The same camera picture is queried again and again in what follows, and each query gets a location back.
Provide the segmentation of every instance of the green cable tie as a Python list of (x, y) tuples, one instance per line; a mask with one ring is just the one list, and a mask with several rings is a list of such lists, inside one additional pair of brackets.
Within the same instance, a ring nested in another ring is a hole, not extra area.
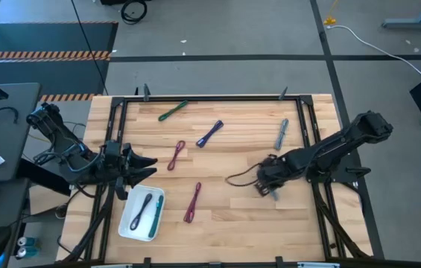
[(177, 105), (177, 107), (175, 107), (172, 110), (166, 112), (165, 114), (159, 116), (159, 121), (164, 121), (165, 119), (167, 119), (167, 117), (171, 116), (171, 114), (176, 112), (178, 109), (181, 109), (181, 108), (185, 107), (188, 103), (189, 102), (187, 100), (181, 102), (179, 105)]

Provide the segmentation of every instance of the desk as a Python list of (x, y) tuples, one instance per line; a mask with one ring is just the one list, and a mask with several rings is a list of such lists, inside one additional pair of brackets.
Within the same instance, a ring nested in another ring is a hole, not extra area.
[[(278, 190), (279, 200), (261, 198), (253, 187), (236, 188), (224, 177), (240, 173), (269, 153), (281, 154), (303, 146), (296, 102), (275, 101), (190, 101), (189, 105), (163, 122), (159, 115), (178, 102), (132, 102), (127, 106), (123, 142), (130, 142), (141, 156), (159, 159), (158, 171), (142, 182), (162, 188), (166, 201), (158, 235), (151, 242), (120, 237), (118, 225), (124, 202), (115, 197), (110, 220), (105, 261), (111, 263), (274, 262), (324, 260), (311, 186), (304, 179), (287, 182)], [(111, 97), (96, 97), (84, 135), (92, 149), (104, 143)], [(331, 95), (312, 95), (321, 138), (340, 129)], [(306, 125), (311, 126), (304, 109)], [(119, 123), (116, 113), (115, 126)], [(282, 149), (273, 149), (283, 118), (289, 119)], [(194, 143), (218, 120), (224, 127), (200, 149)], [(308, 129), (314, 143), (311, 127)], [(116, 127), (113, 138), (117, 136)], [(179, 140), (187, 142), (175, 170), (167, 171)], [(236, 182), (253, 180), (250, 172)], [(196, 182), (202, 182), (194, 222), (183, 222)], [(367, 254), (372, 254), (358, 195), (334, 184), (333, 193), (341, 225)], [(72, 249), (89, 225), (93, 200), (78, 194), (68, 208), (61, 241)], [(329, 239), (334, 241), (329, 229)], [(98, 256), (101, 230), (94, 241)], [(67, 255), (62, 249), (57, 259)]]
[[(60, 185), (58, 189), (64, 194), (69, 194), (69, 185), (64, 180), (46, 170), (22, 160), (30, 126), (26, 123), (26, 115), (36, 108), (40, 85), (38, 83), (0, 85), (0, 89), (9, 94), (6, 100), (0, 100), (0, 108), (12, 106), (19, 111), (18, 123), (13, 123), (11, 111), (0, 111), (0, 156), (5, 160), (0, 166), (0, 226), (6, 226), (22, 216), (25, 198), (28, 194), (30, 181), (44, 184), (47, 187)], [(51, 180), (53, 183), (41, 183)], [(12, 235), (6, 247), (0, 267), (6, 267), (9, 257), (19, 235), (19, 224), (12, 226)]]

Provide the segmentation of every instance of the black desk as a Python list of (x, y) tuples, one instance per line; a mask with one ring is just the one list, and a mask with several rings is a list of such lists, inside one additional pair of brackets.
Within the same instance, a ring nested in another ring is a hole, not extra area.
[[(14, 114), (10, 110), (0, 111), (0, 156), (5, 160), (0, 166), (0, 226), (7, 226), (22, 216), (25, 198), (30, 182), (69, 195), (69, 186), (63, 178), (32, 165), (22, 159), (29, 131), (26, 115), (36, 108), (40, 85), (38, 83), (0, 85), (9, 94), (7, 100), (0, 100), (0, 107), (12, 106), (19, 111), (18, 124), (13, 124)], [(12, 237), (7, 245), (0, 267), (6, 267), (18, 238), (20, 224), (12, 226)]]

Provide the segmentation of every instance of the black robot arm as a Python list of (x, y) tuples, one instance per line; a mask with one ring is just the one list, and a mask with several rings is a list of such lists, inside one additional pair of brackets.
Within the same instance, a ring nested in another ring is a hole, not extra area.
[[(338, 169), (341, 159), (364, 143), (376, 144), (389, 138), (392, 126), (379, 114), (366, 112), (358, 115), (348, 127), (323, 139), (313, 146), (291, 150), (281, 156), (269, 156), (260, 165), (255, 184), (264, 196), (282, 187), (288, 180), (305, 176), (309, 181), (324, 182)], [(370, 170), (357, 169), (358, 175)]]
[(64, 125), (60, 110), (54, 104), (43, 103), (26, 120), (51, 142), (48, 150), (34, 157), (37, 165), (57, 159), (64, 179), (88, 197), (93, 196), (83, 191), (80, 185), (107, 186), (107, 196), (98, 215), (79, 244), (61, 262), (77, 261), (101, 221), (109, 214), (114, 193), (120, 200), (126, 200), (126, 185), (133, 188), (155, 173), (156, 168), (146, 167), (155, 164), (157, 159), (136, 155), (130, 144), (124, 144), (120, 151), (121, 145), (116, 141), (106, 141), (99, 153), (93, 153)]

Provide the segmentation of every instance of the black cable tie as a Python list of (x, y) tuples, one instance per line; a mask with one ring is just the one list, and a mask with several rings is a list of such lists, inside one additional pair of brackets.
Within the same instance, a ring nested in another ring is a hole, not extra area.
[(2, 110), (6, 110), (6, 109), (10, 109), (10, 110), (12, 110), (12, 111), (13, 111), (13, 113), (15, 114), (15, 119), (13, 120), (13, 123), (14, 123), (14, 124), (18, 124), (18, 114), (19, 114), (18, 110), (17, 110), (17, 109), (15, 109), (15, 108), (13, 108), (13, 107), (6, 106), (6, 107), (2, 107), (2, 108), (0, 108), (0, 111), (2, 111)]

